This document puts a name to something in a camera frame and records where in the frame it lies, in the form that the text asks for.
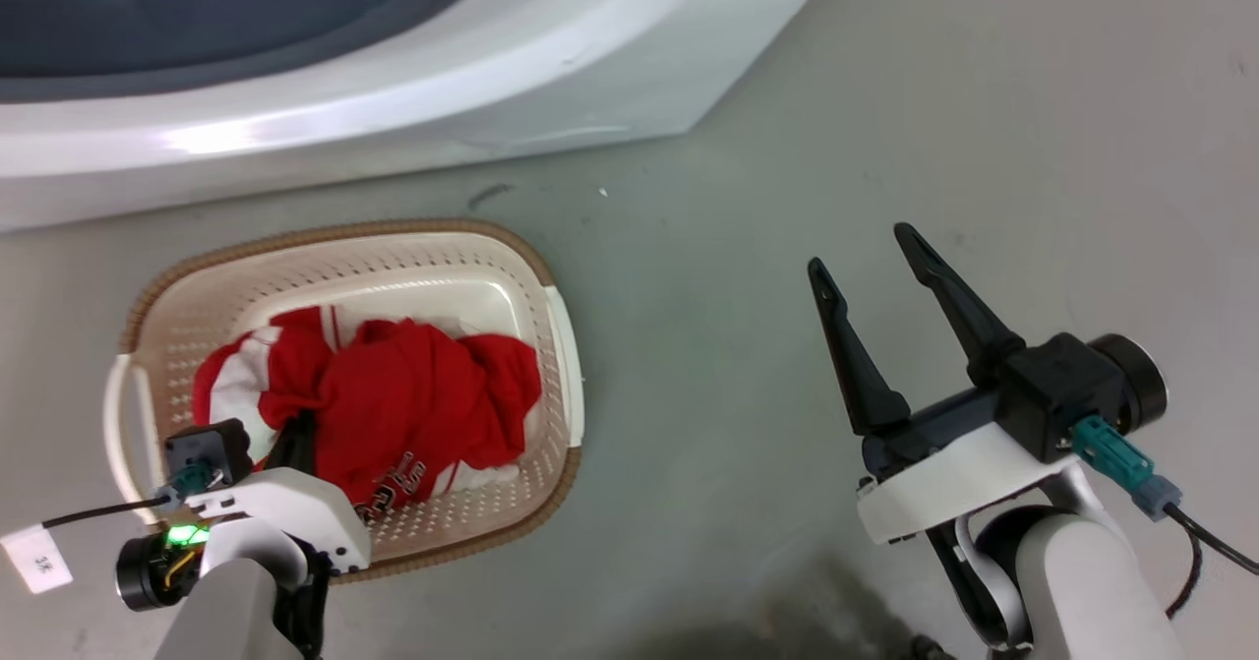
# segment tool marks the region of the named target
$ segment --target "concrete floor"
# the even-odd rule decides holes
[[[0,529],[117,499],[99,392],[164,267],[334,222],[470,215],[530,241],[565,293],[582,472],[521,542],[336,588],[327,657],[878,657],[909,627],[977,657],[925,542],[876,548],[856,519],[859,441],[805,278],[827,261],[913,404],[963,388],[961,350],[891,237],[910,220],[1029,341],[1146,344],[1175,398],[1139,443],[1244,547],[1259,539],[1259,509],[1235,494],[1259,485],[1259,150],[1255,86],[1238,83],[1259,49],[1188,33],[1219,28],[1207,6],[1158,1],[1187,9],[1186,33],[1155,33],[1153,6],[1124,11],[1118,35],[1041,24],[1105,18],[1107,0],[813,0],[685,139],[3,237]],[[1146,63],[1119,78],[1131,52]],[[1177,100],[1186,82],[1192,101]],[[511,190],[477,200],[497,184]],[[1183,537],[1098,487],[1170,600]],[[113,595],[113,557],[140,532],[126,516],[59,530],[76,583],[40,597],[0,564],[0,656],[152,652],[170,612]],[[1255,607],[1254,581],[1211,558],[1177,630],[1191,656],[1229,656]]]

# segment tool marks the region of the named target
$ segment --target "red and white clothing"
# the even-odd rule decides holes
[[[365,321],[349,338],[342,320],[301,309],[217,350],[194,378],[194,423],[240,419],[261,462],[283,423],[315,412],[316,474],[365,516],[519,475],[541,395],[533,348],[410,320]]]

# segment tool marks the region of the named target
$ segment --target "plastic basket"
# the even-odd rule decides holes
[[[412,317],[534,346],[543,380],[511,482],[397,508],[370,525],[373,566],[340,582],[453,560],[536,529],[580,462],[582,377],[550,271],[522,239],[485,222],[374,222],[291,233],[204,253],[141,293],[106,385],[104,441],[128,501],[162,481],[159,443],[191,426],[191,383],[213,350],[279,312],[335,304],[355,319]],[[127,380],[135,417],[123,424]],[[138,511],[159,524],[152,511]]]

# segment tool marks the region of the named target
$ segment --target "white washing machine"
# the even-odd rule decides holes
[[[0,229],[686,132],[806,0],[0,0]]]

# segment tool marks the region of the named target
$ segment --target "brown basket rim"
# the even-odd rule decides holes
[[[122,354],[131,354],[136,351],[140,343],[140,331],[144,326],[145,319],[149,316],[149,311],[152,310],[154,305],[159,299],[161,299],[166,290],[194,272],[234,262],[237,259],[243,259],[246,257],[256,257],[258,253],[278,252],[281,249],[306,247],[325,242],[339,242],[341,239],[355,239],[360,237],[438,232],[472,233],[496,239],[512,248],[516,253],[520,253],[544,287],[555,286],[555,280],[550,268],[535,248],[530,246],[530,243],[525,242],[512,230],[491,224],[490,222],[463,219],[383,220],[312,228],[256,239],[233,247],[224,247],[213,252],[201,253],[198,257],[189,257],[188,259],[183,259],[175,266],[171,266],[169,270],[154,278],[154,281],[150,282],[136,299],[135,305],[131,306],[131,312],[127,315],[127,325],[122,331],[122,339],[118,344],[118,351]],[[444,564],[446,562],[471,557],[472,554],[494,549],[495,547],[520,539],[540,528],[544,523],[546,523],[546,520],[550,519],[551,515],[554,515],[555,510],[559,509],[560,504],[564,503],[564,499],[568,498],[569,491],[573,489],[573,482],[577,480],[577,470],[580,464],[580,446],[569,447],[568,453],[564,457],[564,467],[563,471],[560,471],[560,479],[555,484],[554,490],[551,490],[550,495],[536,510],[517,523],[471,539],[465,539],[438,547],[436,549],[427,549],[424,552],[417,552],[414,554],[397,557],[388,562],[373,564],[363,572],[337,577],[332,579],[332,583],[344,584],[359,581],[379,579],[404,572],[413,572],[415,569],[423,569],[426,567],[433,567],[437,564]]]

